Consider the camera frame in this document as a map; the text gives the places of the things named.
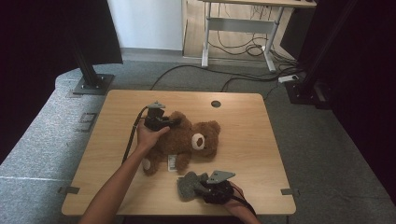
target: table hole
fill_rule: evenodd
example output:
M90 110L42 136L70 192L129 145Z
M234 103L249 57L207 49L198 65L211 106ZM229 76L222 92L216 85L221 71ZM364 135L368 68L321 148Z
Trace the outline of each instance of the table hole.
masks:
M211 104L212 104L212 106L215 107L215 108L218 108L218 107L221 106L221 102L220 102L220 101L212 101Z

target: desk frame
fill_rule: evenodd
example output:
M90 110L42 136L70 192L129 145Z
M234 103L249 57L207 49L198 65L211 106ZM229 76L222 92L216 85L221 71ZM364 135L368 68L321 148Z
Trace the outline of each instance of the desk frame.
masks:
M209 31L228 31L228 32L240 32L240 33L256 33L256 34L268 34L268 40L265 46L262 46L262 52L267 62L268 69L271 73L276 71L274 66L274 62L272 60L272 54L270 53L271 46L274 43L275 35L277 28L280 23L280 19L282 18L284 6L286 7L314 7L316 4L310 5L300 5L296 6L295 4L285 4L280 3L274 4L274 1L256 1L256 2L236 2L235 4L248 4L248 5L270 5L270 6L278 6L279 11L277 12L276 19L274 21L256 21L256 20L239 20L239 19L228 19L228 18L214 18L211 17L210 12L213 3L234 3L234 1L210 1L210 0L202 0L208 7L206 11L205 19L206 19L206 27L205 27L205 42L204 49L202 52L202 67L208 67L208 39L209 39Z

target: teddy bear snout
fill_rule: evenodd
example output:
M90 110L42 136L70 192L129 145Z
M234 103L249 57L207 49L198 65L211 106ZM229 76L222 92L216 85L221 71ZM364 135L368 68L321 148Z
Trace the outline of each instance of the teddy bear snout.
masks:
M196 133L191 139L192 148L195 150L202 150L205 148L205 138L200 133Z

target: desk leg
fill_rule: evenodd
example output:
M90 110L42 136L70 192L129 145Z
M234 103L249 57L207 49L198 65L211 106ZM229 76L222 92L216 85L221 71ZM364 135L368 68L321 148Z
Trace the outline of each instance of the desk leg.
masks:
M209 54L209 46L208 46L208 39L209 39L209 21L210 21L210 10L212 8L212 3L207 3L208 8L206 12L206 27L205 27L205 42L204 42L204 50L202 51L202 67L207 67L208 65L208 54Z
M276 17L276 20L274 21L274 26L271 31L271 34L269 35L267 44L265 45L265 47L262 47L265 61L267 61L268 68L269 68L270 72L272 72L272 73L274 73L276 71L276 69L274 66L274 62L271 58L270 49L271 49L271 46L273 45L277 27L279 26L280 18L282 17L282 14L283 14L283 7L279 7L279 11L277 12L277 17Z

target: human hand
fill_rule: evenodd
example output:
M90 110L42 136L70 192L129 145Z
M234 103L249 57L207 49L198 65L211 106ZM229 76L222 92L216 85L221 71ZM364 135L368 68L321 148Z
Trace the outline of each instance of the human hand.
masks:
M231 181L230 184L234 189L233 196L245 200L244 191ZM231 213L231 215L238 217L244 223L260 223L260 221L251 213L251 211L244 204L238 202L237 200L231 199L223 206L229 213Z
M164 127L158 132L154 132L145 126L144 119L139 120L139 123L137 124L137 147L149 151L155 146L160 136L169 132L169 130L169 127Z

